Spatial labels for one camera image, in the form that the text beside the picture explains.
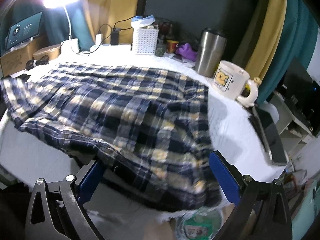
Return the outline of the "white perforated plastic basket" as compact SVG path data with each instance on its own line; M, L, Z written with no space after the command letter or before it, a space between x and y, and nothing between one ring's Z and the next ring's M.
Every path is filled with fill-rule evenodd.
M133 31L132 51L136 55L154 55L158 29L136 28Z

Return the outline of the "blue yellow plaid pants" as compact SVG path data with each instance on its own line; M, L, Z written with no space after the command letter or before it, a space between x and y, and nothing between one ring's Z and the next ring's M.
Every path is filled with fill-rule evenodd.
M119 179L112 189L169 212L221 202L208 92L184 74L135 66L60 64L38 81L1 80L16 129L97 156Z

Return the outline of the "black charger adapter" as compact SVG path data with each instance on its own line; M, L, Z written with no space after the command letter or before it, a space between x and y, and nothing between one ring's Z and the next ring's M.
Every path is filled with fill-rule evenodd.
M111 35L110 35L110 45L117 46L119 44L119 28L113 28Z

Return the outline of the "white textured table cover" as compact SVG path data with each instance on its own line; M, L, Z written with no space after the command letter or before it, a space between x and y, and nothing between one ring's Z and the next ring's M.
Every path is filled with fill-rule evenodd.
M197 74L185 64L167 57L100 48L89 56L74 53L60 55L50 64L32 69L30 79L36 81L57 64L65 62L168 69L204 83L209 87L209 130L214 148L241 173L250 174L257 181L271 182L283 172L282 167L271 165L249 122L248 111L236 101L221 96L211 78ZM29 187L33 187L39 178L48 182L60 181L79 170L73 158L28 133L18 131L7 116L1 120L1 166ZM177 217L178 213L148 209L103 184L98 186L86 208L106 239L175 237L168 220Z

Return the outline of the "stainless steel tumbler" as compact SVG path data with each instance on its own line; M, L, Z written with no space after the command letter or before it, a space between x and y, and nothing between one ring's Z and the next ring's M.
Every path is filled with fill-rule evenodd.
M226 44L227 37L222 31L210 28L203 29L195 71L202 76L212 77L220 63Z

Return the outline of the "small green textured jar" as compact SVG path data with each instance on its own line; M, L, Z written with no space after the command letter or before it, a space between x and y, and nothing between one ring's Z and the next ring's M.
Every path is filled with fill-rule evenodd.
M157 43L155 55L157 57L163 57L165 52L167 51L167 45L165 43L159 42Z

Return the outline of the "cardboard box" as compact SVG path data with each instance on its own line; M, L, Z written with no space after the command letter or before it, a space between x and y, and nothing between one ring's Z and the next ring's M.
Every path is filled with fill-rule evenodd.
M1 56L3 77L15 74L25 69L26 63L33 58L33 53L48 46L48 38L40 36L32 41L20 44L16 49Z

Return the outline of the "green white packet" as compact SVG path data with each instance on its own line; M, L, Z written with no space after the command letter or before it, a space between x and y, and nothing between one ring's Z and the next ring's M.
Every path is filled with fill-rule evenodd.
M176 219L176 239L213 239L222 223L223 217L219 210L202 207L192 215Z

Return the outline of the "black monitor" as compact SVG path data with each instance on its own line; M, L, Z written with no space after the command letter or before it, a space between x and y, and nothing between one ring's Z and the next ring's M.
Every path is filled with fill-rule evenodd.
M289 109L312 133L319 135L319 85L297 58L293 58L281 82Z

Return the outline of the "white charger adapter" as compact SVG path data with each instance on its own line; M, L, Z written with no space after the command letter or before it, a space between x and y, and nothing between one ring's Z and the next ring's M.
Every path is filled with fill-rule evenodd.
M103 35L101 34L101 32L99 31L96 35L95 35L95 45L99 46L101 44Z

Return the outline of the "cream bear mug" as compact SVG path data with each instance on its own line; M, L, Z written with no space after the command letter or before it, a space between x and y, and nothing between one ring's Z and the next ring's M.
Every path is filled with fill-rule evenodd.
M258 98L258 85L250 75L238 65L229 61L220 61L214 75L214 86L218 92L236 100L244 107L253 107Z

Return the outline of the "white power strip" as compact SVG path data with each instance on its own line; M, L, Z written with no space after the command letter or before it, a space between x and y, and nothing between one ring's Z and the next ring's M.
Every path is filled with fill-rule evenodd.
M110 44L100 44L100 45L93 45L90 48L90 52L116 52L116 53L127 53L130 52L132 49L131 44L121 43L119 45L110 45Z

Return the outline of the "white blue plastic bag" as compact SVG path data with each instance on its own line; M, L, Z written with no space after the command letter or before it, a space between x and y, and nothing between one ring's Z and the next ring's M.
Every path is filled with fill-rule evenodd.
M135 16L131 19L131 27L133 29L144 28L149 25L152 25L156 19L153 15L143 17L143 16Z

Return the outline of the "tablet screen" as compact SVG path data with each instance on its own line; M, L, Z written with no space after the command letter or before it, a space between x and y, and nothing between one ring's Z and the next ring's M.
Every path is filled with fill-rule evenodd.
M12 25L8 32L8 38L5 44L5 50L33 38L40 33L42 12L38 12Z

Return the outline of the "brown paper bowl with lid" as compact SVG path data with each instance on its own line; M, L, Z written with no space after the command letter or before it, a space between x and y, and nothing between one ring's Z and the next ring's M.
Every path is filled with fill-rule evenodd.
M52 46L48 46L48 47L39 49L38 51L33 53L33 58L35 60L39 60L43 56L48 56L49 61L54 60L54 59L58 58L58 56L61 54L60 48L61 48L61 44L56 44L56 45L52 45Z

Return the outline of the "purple cloth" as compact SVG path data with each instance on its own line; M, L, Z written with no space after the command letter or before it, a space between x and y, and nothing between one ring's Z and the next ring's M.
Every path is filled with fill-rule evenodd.
M193 62L195 62L197 58L197 52L192 49L192 46L189 43L178 46L176 54Z

